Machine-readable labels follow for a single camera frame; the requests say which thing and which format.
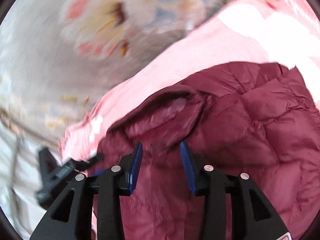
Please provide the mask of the maroon quilted down jacket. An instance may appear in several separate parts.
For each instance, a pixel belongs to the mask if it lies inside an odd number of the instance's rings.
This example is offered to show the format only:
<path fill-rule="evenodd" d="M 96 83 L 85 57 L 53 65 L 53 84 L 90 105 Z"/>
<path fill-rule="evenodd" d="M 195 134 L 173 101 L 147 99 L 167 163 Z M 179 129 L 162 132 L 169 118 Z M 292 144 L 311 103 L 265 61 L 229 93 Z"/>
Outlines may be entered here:
<path fill-rule="evenodd" d="M 179 145 L 226 174 L 248 173 L 293 239 L 319 239 L 319 111 L 297 68 L 229 62 L 148 97 L 99 142 L 101 168 L 137 142 L 137 187 L 121 198 L 126 239 L 196 239 L 203 199 L 189 191 Z"/>

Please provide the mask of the grey floral bed sheet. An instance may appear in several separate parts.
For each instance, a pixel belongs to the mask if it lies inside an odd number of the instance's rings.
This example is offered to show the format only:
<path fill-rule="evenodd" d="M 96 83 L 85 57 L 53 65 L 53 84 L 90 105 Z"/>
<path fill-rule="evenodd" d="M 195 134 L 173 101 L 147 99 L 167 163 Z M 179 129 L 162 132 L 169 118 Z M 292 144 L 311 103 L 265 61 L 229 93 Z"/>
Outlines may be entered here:
<path fill-rule="evenodd" d="M 56 145 L 231 0 L 1 0 L 1 125 Z"/>

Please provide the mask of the pink fleece blanket white bows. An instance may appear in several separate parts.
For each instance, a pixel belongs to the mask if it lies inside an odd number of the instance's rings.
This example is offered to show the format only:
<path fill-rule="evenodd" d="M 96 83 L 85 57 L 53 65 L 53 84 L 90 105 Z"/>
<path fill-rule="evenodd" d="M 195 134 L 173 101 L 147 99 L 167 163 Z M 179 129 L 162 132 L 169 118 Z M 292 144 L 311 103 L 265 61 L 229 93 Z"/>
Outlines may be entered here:
<path fill-rule="evenodd" d="M 319 22 L 305 0 L 236 0 L 107 92 L 67 129 L 64 157 L 87 159 L 118 120 L 156 92 L 229 62 L 297 68 L 319 111 Z"/>

